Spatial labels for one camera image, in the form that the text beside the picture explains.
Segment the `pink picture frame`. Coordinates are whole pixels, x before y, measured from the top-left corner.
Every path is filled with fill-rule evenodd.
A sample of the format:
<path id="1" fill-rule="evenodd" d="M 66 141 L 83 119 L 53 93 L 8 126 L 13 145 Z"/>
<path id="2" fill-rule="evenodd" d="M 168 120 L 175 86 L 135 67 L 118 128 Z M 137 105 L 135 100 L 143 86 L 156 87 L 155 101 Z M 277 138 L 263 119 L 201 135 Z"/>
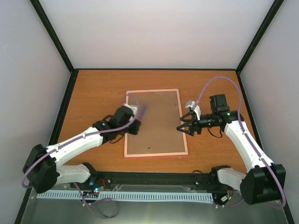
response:
<path id="1" fill-rule="evenodd" d="M 124 137 L 124 156 L 153 157 L 188 155 L 186 134 L 176 130 L 182 122 L 178 89 L 126 91 L 125 103 L 135 105 L 136 97 L 140 109 L 148 108 L 141 121 L 137 135 L 126 134 Z"/>

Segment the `purple red screwdriver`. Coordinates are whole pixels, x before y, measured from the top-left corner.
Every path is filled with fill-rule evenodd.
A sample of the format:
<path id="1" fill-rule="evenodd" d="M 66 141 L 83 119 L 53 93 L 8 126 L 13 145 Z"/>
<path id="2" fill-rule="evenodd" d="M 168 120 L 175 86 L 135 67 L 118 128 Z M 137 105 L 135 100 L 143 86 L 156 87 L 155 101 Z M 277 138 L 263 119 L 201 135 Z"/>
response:
<path id="1" fill-rule="evenodd" d="M 142 119 L 143 119 L 143 117 L 144 117 L 144 115 L 145 115 L 145 112 L 146 112 L 147 108 L 148 108 L 147 105 L 143 105 L 143 106 L 142 106 L 140 115 L 139 115 L 139 117 L 138 117 L 138 120 L 139 120 L 140 122 L 142 121 Z"/>

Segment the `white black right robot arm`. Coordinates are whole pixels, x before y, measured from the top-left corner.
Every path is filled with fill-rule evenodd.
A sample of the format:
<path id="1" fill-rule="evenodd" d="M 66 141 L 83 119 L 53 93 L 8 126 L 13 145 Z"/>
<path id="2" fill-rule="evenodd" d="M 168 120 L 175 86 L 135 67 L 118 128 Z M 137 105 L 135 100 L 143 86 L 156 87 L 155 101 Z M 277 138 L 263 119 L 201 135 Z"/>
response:
<path id="1" fill-rule="evenodd" d="M 211 169 L 212 185 L 227 185 L 241 193 L 247 204 L 275 200 L 285 202 L 283 186 L 286 171 L 281 164 L 275 164 L 260 148 L 249 132 L 246 122 L 238 111 L 230 110 L 224 94 L 210 96 L 210 114 L 201 114 L 194 101 L 185 105 L 188 113 L 180 118 L 182 124 L 177 130 L 190 136 L 201 134 L 202 129 L 219 127 L 226 134 L 240 154 L 247 172 L 235 171 L 227 165 Z"/>

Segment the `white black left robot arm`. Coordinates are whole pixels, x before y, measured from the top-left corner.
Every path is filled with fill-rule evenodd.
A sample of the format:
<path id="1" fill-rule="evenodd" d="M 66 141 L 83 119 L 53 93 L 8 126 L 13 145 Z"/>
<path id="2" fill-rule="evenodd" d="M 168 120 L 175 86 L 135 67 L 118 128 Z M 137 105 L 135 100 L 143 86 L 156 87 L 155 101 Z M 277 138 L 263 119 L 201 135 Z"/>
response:
<path id="1" fill-rule="evenodd" d="M 24 179 L 36 193 L 44 193 L 56 185 L 82 183 L 92 188 L 97 182 L 97 171 L 88 162 L 79 165 L 66 163 L 81 153 L 106 143 L 115 143 L 118 136 L 137 135 L 141 125 L 136 118 L 138 106 L 123 104 L 114 115 L 95 122 L 82 133 L 55 145 L 34 146 L 23 167 Z"/>

